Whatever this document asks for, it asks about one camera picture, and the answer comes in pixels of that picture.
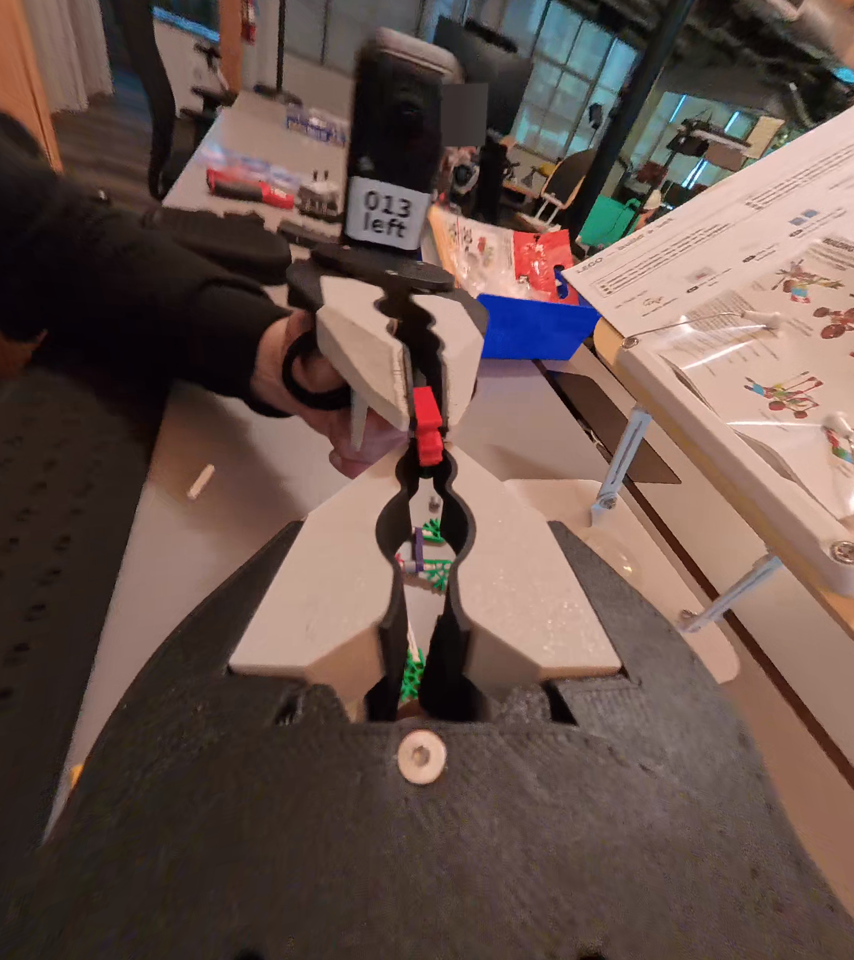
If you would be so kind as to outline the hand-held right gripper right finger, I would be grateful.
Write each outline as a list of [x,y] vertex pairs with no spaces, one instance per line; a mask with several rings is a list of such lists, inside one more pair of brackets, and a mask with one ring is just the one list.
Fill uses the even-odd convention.
[[419,688],[435,718],[471,721],[545,682],[610,677],[616,653],[548,521],[456,446],[433,474],[454,553]]

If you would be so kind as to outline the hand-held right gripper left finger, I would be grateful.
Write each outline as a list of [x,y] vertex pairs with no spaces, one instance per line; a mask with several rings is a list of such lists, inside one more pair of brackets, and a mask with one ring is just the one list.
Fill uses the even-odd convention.
[[231,671],[327,686],[393,721],[409,652],[403,574],[416,463],[391,451],[312,510],[229,659]]

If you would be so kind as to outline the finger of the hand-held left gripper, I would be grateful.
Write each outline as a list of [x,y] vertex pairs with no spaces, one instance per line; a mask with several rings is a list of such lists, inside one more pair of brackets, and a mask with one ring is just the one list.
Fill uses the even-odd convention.
[[337,275],[320,280],[316,341],[349,388],[351,430],[363,431],[369,411],[398,431],[411,426],[408,351],[394,333],[394,318],[379,304],[384,291]]
[[419,294],[418,306],[432,317],[439,342],[440,409],[447,428],[456,427],[476,391],[486,337],[486,308],[469,293]]

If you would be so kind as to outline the plain blue plastic bin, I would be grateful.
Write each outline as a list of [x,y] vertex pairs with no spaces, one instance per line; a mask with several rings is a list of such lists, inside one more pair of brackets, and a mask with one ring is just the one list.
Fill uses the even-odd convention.
[[488,315],[482,359],[569,360],[601,319],[589,305],[480,294]]

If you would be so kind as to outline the red green connector piece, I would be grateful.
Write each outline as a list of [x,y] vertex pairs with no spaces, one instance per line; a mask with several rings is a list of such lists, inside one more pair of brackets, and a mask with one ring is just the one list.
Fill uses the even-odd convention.
[[445,441],[444,419],[434,391],[429,386],[415,387],[413,398],[413,437],[417,460],[422,470],[433,469],[443,462]]

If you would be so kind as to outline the red purple green connector assembly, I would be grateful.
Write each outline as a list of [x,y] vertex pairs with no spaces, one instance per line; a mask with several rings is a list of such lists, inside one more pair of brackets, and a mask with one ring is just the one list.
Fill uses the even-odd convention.
[[414,525],[395,551],[394,560],[413,585],[445,594],[454,555],[442,533],[441,515],[437,513]]

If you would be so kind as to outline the person's left hand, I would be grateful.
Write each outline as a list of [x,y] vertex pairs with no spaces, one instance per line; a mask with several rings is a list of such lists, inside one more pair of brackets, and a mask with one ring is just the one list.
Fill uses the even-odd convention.
[[292,344],[313,328],[313,320],[311,314],[296,310],[265,330],[258,344],[250,389],[259,402],[300,418],[324,437],[331,445],[331,465],[344,476],[356,478],[405,443],[407,436],[370,410],[367,412],[361,444],[355,447],[351,438],[349,410],[313,410],[287,390],[282,379],[282,363]]

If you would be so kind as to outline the black computer monitor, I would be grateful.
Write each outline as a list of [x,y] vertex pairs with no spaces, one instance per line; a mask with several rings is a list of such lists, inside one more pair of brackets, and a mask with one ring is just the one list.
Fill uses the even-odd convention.
[[433,44],[453,54],[468,83],[487,85],[487,129],[500,137],[509,135],[533,73],[533,60],[519,54],[516,42],[473,18],[459,23],[440,16]]

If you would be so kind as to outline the black bar tool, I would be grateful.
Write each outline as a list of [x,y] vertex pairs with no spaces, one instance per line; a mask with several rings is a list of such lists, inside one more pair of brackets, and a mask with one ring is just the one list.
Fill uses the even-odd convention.
[[338,233],[329,234],[319,230],[313,225],[290,219],[282,219],[277,224],[275,231],[283,237],[290,246],[298,246],[307,250],[312,250],[324,244],[340,243]]

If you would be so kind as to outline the red black tool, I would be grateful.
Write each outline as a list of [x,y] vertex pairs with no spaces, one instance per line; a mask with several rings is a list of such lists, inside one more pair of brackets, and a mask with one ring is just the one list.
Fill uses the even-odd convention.
[[215,197],[250,202],[278,210],[294,210],[297,195],[268,180],[242,176],[230,171],[208,167],[205,172],[208,191]]

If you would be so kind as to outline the black mesh cushion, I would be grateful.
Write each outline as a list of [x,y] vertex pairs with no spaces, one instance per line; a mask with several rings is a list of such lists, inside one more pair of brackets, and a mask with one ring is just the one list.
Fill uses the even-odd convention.
[[256,212],[219,214],[209,209],[158,206],[141,224],[168,235],[181,247],[264,286],[286,283],[293,263],[286,239],[266,227]]

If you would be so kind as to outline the green fabric bag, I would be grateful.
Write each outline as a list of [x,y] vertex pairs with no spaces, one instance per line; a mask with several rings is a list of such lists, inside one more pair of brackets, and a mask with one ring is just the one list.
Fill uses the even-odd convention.
[[597,198],[577,234],[577,243],[584,249],[613,245],[628,231],[639,209],[638,198],[627,202],[603,196]]

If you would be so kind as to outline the black metal pole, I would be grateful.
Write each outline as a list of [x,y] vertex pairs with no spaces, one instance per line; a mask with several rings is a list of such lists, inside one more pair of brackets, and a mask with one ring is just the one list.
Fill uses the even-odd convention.
[[591,210],[601,196],[627,137],[647,98],[661,76],[694,1],[667,2],[640,60],[624,86],[594,160],[569,206],[568,233],[575,242]]

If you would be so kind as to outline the white document stand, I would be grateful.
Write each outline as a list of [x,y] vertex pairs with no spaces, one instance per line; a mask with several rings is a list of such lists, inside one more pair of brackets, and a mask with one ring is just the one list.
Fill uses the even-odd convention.
[[623,342],[600,318],[592,344],[604,366],[854,641],[853,532],[750,449],[660,357]]

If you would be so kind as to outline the white instruction sheet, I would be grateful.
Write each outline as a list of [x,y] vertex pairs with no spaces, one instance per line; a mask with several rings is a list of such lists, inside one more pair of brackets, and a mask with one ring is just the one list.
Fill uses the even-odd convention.
[[564,278],[630,336],[786,265],[822,236],[854,242],[854,106]]

